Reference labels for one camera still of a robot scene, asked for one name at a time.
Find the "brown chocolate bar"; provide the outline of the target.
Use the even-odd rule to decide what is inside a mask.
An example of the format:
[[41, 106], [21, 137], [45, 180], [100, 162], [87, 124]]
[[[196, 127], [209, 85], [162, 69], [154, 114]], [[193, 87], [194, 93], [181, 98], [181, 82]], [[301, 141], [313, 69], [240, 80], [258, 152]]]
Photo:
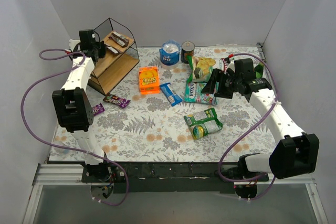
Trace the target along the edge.
[[113, 55], [118, 55], [121, 53], [121, 51], [117, 48], [114, 48], [112, 46], [106, 45], [106, 48], [113, 54]]
[[125, 48], [129, 45], [129, 39], [127, 39], [127, 37], [125, 37], [124, 35], [116, 31], [113, 31], [110, 34], [109, 39], [112, 39], [115, 43], [117, 43], [122, 48]]

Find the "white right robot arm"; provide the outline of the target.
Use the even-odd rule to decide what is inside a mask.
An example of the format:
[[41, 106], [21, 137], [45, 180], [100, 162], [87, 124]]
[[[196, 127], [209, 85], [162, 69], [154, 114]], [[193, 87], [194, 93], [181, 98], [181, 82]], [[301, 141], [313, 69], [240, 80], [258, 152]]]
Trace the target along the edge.
[[290, 118], [271, 84], [257, 77], [250, 58], [235, 60], [233, 65], [226, 71], [214, 69], [202, 91], [226, 99], [232, 98], [235, 92], [244, 96], [270, 129], [276, 147], [271, 154], [241, 156], [226, 180], [248, 181], [263, 173], [272, 173], [277, 179], [313, 173], [319, 150], [318, 137], [306, 133]]

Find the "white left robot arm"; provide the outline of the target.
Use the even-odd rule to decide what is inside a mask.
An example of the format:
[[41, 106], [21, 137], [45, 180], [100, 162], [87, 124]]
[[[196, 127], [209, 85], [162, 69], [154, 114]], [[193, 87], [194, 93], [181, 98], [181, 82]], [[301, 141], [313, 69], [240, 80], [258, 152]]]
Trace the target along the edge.
[[79, 31], [79, 42], [72, 47], [72, 70], [60, 90], [52, 93], [58, 123], [77, 141], [85, 154], [86, 165], [103, 163], [104, 151], [90, 129], [94, 113], [86, 94], [86, 88], [98, 59], [106, 54], [106, 47], [92, 29]]

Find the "purple M&M's candy bag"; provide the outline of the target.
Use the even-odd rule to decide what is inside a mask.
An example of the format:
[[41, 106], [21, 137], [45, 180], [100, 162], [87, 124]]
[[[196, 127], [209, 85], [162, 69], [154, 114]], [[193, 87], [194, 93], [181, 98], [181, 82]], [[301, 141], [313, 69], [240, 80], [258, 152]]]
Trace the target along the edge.
[[94, 116], [96, 116], [96, 115], [98, 115], [98, 114], [100, 114], [100, 113], [102, 113], [102, 112], [105, 111], [105, 109], [104, 109], [102, 103], [99, 103], [99, 104], [95, 105], [95, 106], [92, 108], [92, 110], [93, 110], [93, 114], [94, 114]]

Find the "brown M&M's candy bag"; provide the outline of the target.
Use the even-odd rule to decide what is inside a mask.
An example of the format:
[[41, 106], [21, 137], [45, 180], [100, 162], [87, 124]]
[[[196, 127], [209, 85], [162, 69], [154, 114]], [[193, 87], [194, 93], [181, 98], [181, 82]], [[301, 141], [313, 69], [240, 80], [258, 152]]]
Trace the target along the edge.
[[130, 103], [130, 100], [121, 98], [117, 95], [113, 95], [110, 92], [106, 94], [106, 96], [103, 98], [103, 101], [107, 103], [115, 104], [118, 107], [123, 108], [123, 109], [126, 108]]

